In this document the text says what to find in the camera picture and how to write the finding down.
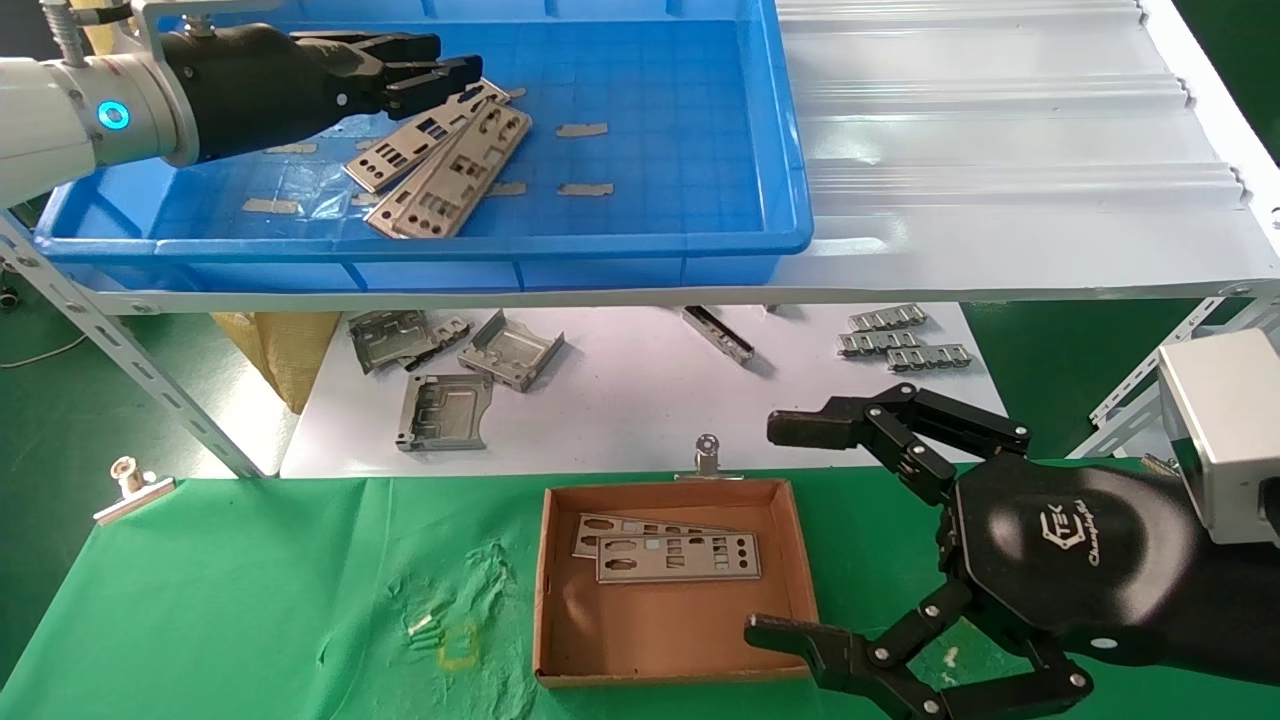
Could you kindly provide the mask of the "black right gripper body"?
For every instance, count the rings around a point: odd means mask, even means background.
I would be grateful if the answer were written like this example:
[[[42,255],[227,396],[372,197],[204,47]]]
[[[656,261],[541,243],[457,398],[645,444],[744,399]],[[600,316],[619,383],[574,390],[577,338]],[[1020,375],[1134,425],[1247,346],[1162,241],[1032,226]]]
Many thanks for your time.
[[[1053,642],[1121,665],[1202,653],[1204,533],[1179,480],[1000,456],[957,478],[948,519],[966,618],[1002,648]]]

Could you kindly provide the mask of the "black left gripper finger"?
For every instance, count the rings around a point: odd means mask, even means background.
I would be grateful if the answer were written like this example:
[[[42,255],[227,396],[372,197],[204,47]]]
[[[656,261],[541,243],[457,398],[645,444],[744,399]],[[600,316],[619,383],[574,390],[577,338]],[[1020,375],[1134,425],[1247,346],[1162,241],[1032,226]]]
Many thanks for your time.
[[[435,61],[438,35],[357,31],[292,32],[291,40],[329,70],[376,70],[388,63]]]
[[[340,81],[338,111],[342,117],[384,114],[403,120],[439,108],[477,83],[483,69],[480,56],[378,63]]]

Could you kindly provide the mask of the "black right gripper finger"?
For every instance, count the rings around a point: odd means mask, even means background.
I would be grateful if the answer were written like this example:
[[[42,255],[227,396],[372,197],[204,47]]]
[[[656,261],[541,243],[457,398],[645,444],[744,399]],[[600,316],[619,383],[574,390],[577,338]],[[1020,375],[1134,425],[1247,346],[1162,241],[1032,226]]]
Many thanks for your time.
[[[891,719],[1041,719],[1064,714],[1093,691],[1092,678],[1052,641],[1023,641],[1030,671],[936,689],[910,662],[974,605],[969,584],[951,579],[869,639],[847,629],[753,614],[745,641],[805,661],[815,684],[872,701]]]
[[[989,460],[1024,456],[1030,429],[975,405],[919,388],[893,386],[869,397],[833,396],[815,411],[774,410],[767,419],[772,445],[795,448],[864,448],[920,501],[950,503],[956,468],[927,442]]]

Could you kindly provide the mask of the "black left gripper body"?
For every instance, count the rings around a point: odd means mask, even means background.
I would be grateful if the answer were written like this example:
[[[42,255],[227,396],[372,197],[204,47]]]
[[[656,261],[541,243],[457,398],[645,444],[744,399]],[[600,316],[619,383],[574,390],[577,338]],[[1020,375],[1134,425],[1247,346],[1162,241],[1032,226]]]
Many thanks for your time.
[[[195,120],[196,158],[211,161],[300,142],[346,117],[351,50],[248,24],[196,37],[169,32],[165,59]]]

